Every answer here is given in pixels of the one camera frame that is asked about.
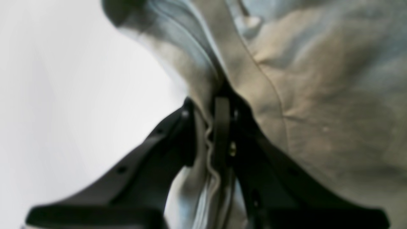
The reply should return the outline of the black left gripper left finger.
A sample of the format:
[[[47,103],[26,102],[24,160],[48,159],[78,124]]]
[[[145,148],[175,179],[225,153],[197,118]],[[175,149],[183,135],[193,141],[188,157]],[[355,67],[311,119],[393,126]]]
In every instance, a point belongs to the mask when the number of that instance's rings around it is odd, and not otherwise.
[[[194,104],[163,119],[144,142],[71,197],[33,207],[27,229],[167,229],[171,184],[196,155]]]

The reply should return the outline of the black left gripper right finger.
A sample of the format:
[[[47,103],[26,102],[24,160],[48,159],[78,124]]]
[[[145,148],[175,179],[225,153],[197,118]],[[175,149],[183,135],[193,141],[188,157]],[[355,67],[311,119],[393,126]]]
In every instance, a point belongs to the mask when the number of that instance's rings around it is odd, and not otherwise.
[[[214,99],[218,166],[230,166],[243,194],[247,229],[388,229],[384,210],[329,191],[274,146],[228,83]]]

